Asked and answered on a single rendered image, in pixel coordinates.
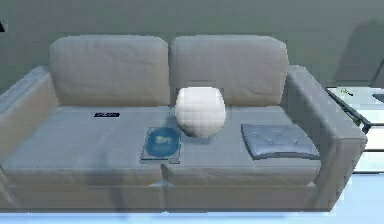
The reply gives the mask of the white round vase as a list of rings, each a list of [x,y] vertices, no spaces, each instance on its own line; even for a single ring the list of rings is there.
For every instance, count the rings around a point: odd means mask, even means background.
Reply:
[[[225,124],[223,96],[213,87],[182,88],[177,95],[175,116],[178,126],[187,136],[210,138]]]

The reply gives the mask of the blue disc in clear case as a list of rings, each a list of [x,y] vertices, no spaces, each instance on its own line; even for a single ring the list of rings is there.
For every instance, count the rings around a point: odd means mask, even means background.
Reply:
[[[140,155],[141,163],[180,163],[181,136],[169,127],[150,127]]]

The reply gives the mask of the grey-blue square cushion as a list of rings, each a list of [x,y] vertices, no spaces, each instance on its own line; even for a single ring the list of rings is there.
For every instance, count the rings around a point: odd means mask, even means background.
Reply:
[[[300,158],[319,160],[310,137],[297,125],[242,124],[244,145],[253,160]]]

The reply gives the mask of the grey two-seat sofa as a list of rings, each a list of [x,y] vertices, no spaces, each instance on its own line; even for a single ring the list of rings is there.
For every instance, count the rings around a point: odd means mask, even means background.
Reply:
[[[220,90],[224,127],[189,137],[186,87]],[[94,117],[95,113],[119,117]],[[297,124],[319,160],[253,160],[242,124]],[[141,163],[150,127],[180,133],[180,163]],[[329,211],[367,138],[270,36],[76,35],[0,94],[0,208],[21,211]]]

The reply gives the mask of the white side table black rim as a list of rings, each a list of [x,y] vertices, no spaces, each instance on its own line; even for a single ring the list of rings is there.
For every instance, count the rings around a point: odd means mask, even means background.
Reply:
[[[384,174],[384,89],[327,87],[326,92],[367,136],[356,174]]]

